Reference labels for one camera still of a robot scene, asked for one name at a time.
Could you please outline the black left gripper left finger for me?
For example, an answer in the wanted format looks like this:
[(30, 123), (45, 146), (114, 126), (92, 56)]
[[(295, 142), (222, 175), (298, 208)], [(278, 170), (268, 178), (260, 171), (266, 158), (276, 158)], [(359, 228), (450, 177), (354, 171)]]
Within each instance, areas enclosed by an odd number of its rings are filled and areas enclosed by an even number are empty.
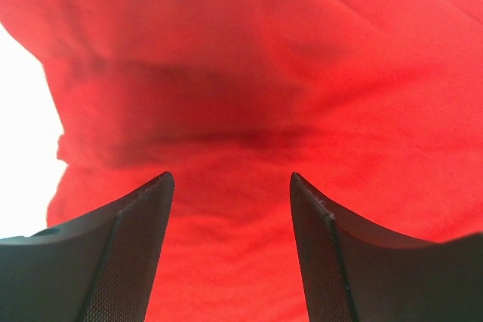
[(109, 204), (1, 241), (1, 319), (143, 321), (174, 197), (163, 173)]

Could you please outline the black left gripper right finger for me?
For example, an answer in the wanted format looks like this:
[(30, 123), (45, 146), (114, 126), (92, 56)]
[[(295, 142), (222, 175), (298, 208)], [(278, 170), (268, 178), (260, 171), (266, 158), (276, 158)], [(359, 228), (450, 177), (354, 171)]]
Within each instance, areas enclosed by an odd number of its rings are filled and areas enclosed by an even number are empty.
[(482, 319), (481, 234), (412, 238), (332, 201), (298, 173), (290, 202), (311, 321)]

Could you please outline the red t shirt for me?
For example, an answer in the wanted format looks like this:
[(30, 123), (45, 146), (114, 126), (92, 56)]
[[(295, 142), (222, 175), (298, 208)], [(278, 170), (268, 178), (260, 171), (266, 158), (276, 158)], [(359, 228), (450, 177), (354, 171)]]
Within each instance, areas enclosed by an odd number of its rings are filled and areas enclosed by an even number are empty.
[(149, 321), (305, 321), (288, 185), (431, 241), (482, 229), (482, 0), (1, 0), (66, 171), (49, 225), (168, 170)]

